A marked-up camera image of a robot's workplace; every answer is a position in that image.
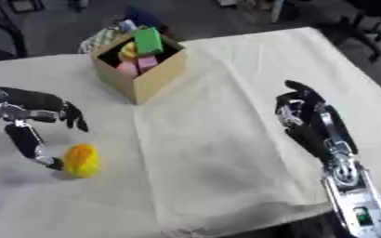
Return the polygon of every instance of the yellow ball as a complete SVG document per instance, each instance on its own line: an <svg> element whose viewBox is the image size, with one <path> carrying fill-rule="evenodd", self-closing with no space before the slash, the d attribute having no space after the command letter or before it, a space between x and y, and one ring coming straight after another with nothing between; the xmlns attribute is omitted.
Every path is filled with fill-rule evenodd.
<svg viewBox="0 0 381 238"><path fill-rule="evenodd" d="M72 146L63 156L63 170L79 178L88 178L99 169L97 150L89 144Z"/></svg>

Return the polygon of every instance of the cardboard box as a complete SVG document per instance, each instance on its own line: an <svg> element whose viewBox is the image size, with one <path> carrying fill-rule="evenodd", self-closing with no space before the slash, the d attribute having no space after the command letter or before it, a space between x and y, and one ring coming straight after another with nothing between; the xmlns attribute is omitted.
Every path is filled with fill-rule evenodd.
<svg viewBox="0 0 381 238"><path fill-rule="evenodd" d="M132 103L143 103L185 70L184 47L166 36L162 35L162 39L164 52L156 56L159 65L135 79L128 78L115 69L120 63L118 51L126 43L134 41L131 34L98 48L92 54L92 60L99 79L123 93Z"/></svg>

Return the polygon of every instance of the black chair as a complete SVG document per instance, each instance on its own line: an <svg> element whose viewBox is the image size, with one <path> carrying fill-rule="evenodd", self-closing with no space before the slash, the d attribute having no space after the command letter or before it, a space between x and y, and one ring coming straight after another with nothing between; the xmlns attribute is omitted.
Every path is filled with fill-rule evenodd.
<svg viewBox="0 0 381 238"><path fill-rule="evenodd" d="M0 15L0 29L8 33L13 41L15 53L0 49L0 60L13 60L28 56L21 30L8 18Z"/></svg>
<svg viewBox="0 0 381 238"><path fill-rule="evenodd" d="M322 30L323 33L340 33L340 37L335 40L336 45L343 43L348 38L354 38L362 42L373 51L370 61L377 61L381 57L381 49L377 45L377 42L381 41L381 0L346 1L359 10L353 20L342 17L341 21L336 24L317 24L316 27ZM372 27L362 27L360 24L365 17L378 17L380 20Z"/></svg>

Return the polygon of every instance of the table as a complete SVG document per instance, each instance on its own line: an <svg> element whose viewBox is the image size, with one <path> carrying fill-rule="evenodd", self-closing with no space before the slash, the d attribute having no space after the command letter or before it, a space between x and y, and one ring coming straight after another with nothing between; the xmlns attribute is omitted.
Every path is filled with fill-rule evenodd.
<svg viewBox="0 0 381 238"><path fill-rule="evenodd" d="M183 45L186 71L140 106L103 85L87 56L0 62L0 86L55 93L85 113L89 133L33 123L51 152L89 142L101 155L95 177L70 179L21 159L0 125L0 237L218 237L328 211L321 165L274 115L285 79L339 110L381 191L381 88L321 34Z"/></svg>

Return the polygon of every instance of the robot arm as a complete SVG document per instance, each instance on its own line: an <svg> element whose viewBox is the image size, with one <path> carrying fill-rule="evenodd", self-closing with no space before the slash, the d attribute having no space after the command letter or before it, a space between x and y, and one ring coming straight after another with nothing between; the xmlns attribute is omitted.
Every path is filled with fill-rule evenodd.
<svg viewBox="0 0 381 238"><path fill-rule="evenodd" d="M312 88L286 81L294 91L277 98L287 135L322 162L322 185L347 237L381 238L381 196L358 148L334 107Z"/></svg>
<svg viewBox="0 0 381 238"><path fill-rule="evenodd" d="M55 95L0 87L0 119L10 122L5 131L16 147L27 158L53 169L61 170L60 159L44 155L45 143L27 120L55 123L66 121L68 128L74 124L85 132L88 126L83 114L69 101Z"/></svg>

